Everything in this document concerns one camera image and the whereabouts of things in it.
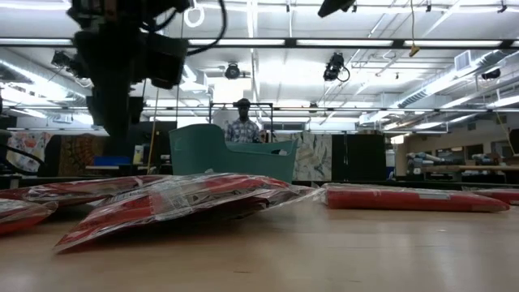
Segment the person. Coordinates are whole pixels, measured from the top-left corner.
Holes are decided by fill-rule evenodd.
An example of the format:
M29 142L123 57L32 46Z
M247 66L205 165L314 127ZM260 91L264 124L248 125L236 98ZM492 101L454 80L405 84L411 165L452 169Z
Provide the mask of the person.
M227 126L225 141L235 143L261 143L260 128L249 119L251 102L242 98L236 103L240 117Z

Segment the metal frame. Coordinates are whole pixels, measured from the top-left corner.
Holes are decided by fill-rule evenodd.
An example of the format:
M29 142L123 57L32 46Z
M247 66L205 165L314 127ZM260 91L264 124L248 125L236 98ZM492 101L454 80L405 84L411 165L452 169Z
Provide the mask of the metal frame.
M212 41L208 38L184 39L188 41L189 48L199 48ZM322 42L322 44L304 45L301 42ZM384 39L384 38L225 38L215 48L265 48L265 49L410 49L410 39ZM415 39L414 42L420 49L519 49L519 40L516 39ZM74 48L71 39L66 38L36 38L36 37L0 37L0 47L17 48Z
M159 106L157 110L168 111L192 111L192 110L205 110L209 109L209 122L212 117L212 108L222 108L214 105L232 105L232 102L228 103L210 103L209 106ZM270 107L271 114L274 111L293 111L293 112L308 112L308 111L319 111L319 112L372 112L372 111L388 111L388 112L415 112L422 111L426 113L519 113L519 108L492 108L492 109L411 109L411 108L387 108L387 107L370 107L370 108L357 108L357 107L336 107L336 108L309 108L309 107L274 107L273 103L260 102L251 103L250 110L263 110L261 105L267 105ZM60 106L60 105L8 105L4 106L6 110L88 110L86 106ZM143 110L155 110L153 106L146 106Z
M237 102L209 102L209 123L212 123L212 108L214 105L221 105L221 108L225 108L226 105L233 105L233 107L236 107ZM272 143L274 138L274 104L272 102L252 102L251 107L257 106L259 110L263 110L261 108L262 105L266 105L270 107L270 132L271 138L268 140L270 143Z

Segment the plastic wrapped package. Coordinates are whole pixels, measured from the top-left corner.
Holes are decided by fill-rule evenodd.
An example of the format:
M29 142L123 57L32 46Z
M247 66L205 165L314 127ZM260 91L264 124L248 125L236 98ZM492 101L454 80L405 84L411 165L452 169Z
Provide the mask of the plastic wrapped package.
M518 189L486 189L472 192L477 195L484 195L492 199L501 200L506 204L519 205Z
M57 206L55 202L36 204L0 199L0 235L35 225L52 214Z
M329 208L370 208L415 211L500 212L510 209L502 201L465 191L406 187L325 184L323 201Z
M218 211L219 219L244 217L305 199L319 191L255 175L170 176L101 201L54 250L63 251L117 230L200 215L209 210Z
M0 198L36 203L58 202L59 206L85 204L134 190L167 176L141 175L79 182L48 183L34 187L1 190Z

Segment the workbench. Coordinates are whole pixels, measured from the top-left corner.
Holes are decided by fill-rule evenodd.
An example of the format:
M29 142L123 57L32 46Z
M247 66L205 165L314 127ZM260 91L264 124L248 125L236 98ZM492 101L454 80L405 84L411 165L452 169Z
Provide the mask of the workbench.
M88 210L0 238L2 292L518 291L519 213L327 210L312 201L242 220L53 245Z
M461 174L466 170L476 171L502 171L503 173L519 171L518 165L434 165L422 166L422 173L437 173L437 174L453 174L453 178L457 182L461 182Z

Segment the plaid shirt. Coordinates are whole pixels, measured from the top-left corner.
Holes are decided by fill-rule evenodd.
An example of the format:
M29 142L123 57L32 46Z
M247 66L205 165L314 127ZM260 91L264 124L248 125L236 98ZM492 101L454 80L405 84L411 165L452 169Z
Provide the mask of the plaid shirt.
M235 143L260 143L260 128L250 119L246 122L237 119L227 126L225 141Z

